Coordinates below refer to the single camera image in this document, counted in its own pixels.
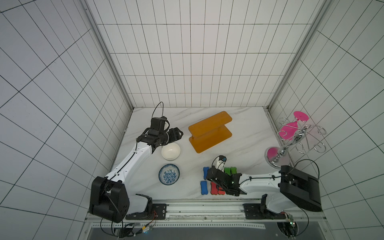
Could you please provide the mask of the red eraser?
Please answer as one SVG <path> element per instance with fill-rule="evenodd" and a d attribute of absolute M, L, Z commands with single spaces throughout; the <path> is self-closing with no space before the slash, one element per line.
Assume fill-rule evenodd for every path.
<path fill-rule="evenodd" d="M 219 195 L 225 195 L 225 191 L 222 188 L 218 188 L 218 194 Z"/>
<path fill-rule="evenodd" d="M 213 182 L 211 182 L 211 195 L 218 195 L 217 185 Z"/>

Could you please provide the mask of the green eraser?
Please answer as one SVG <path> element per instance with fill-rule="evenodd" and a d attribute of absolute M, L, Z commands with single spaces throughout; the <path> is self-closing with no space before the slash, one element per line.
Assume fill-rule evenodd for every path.
<path fill-rule="evenodd" d="M 231 175 L 231 168 L 224 168 L 224 172 L 227 174 L 227 175 Z"/>
<path fill-rule="evenodd" d="M 237 168 L 236 167 L 231 167 L 231 175 L 237 174 Z"/>

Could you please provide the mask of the blue eraser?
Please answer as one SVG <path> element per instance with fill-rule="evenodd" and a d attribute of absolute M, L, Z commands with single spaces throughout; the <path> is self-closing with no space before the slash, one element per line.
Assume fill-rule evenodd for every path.
<path fill-rule="evenodd" d="M 208 194 L 208 183 L 207 181 L 201 181 L 201 195 L 207 195 Z"/>
<path fill-rule="evenodd" d="M 207 176 L 208 176 L 208 170 L 210 169 L 210 167 L 203 167 L 203 173 L 204 173 L 204 180 L 207 180 Z"/>

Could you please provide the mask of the orange wooden two-tier shelf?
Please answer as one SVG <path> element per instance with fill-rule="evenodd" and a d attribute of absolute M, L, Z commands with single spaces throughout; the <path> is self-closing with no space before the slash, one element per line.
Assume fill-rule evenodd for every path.
<path fill-rule="evenodd" d="M 189 141 L 196 153 L 200 154 L 209 148 L 229 139 L 232 136 L 226 124 L 232 117 L 225 111 L 206 118 L 188 127 L 191 137 Z"/>

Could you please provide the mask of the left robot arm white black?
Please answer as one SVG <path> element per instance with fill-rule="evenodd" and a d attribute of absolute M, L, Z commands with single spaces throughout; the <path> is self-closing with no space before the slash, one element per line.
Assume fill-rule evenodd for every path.
<path fill-rule="evenodd" d="M 105 177 L 96 177 L 91 186 L 89 212 L 94 216 L 120 223 L 126 216 L 148 218 L 153 211 L 152 198 L 129 190 L 134 173 L 154 151 L 182 138 L 179 128 L 165 127 L 165 116 L 152 118 L 151 126 L 136 138 L 136 144 L 125 159 Z"/>

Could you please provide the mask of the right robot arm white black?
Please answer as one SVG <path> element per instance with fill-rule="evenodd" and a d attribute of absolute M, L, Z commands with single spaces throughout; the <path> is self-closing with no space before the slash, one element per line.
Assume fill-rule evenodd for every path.
<path fill-rule="evenodd" d="M 294 207 L 322 211 L 319 179 L 287 165 L 265 175 L 229 175 L 211 167 L 207 170 L 207 180 L 230 196 L 260 193 L 266 209 L 276 214 Z"/>

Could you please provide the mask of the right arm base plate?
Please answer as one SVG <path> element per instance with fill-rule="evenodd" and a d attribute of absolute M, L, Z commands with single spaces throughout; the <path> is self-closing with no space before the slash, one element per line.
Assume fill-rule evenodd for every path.
<path fill-rule="evenodd" d="M 285 220 L 285 214 L 276 214 L 261 204 L 243 204 L 247 220 Z"/>

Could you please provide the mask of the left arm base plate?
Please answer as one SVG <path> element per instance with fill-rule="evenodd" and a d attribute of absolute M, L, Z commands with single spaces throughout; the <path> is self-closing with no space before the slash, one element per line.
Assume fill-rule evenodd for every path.
<path fill-rule="evenodd" d="M 126 216 L 126 220 L 164 220 L 167 213 L 167 204 L 151 204 L 142 213 L 132 213 Z"/>

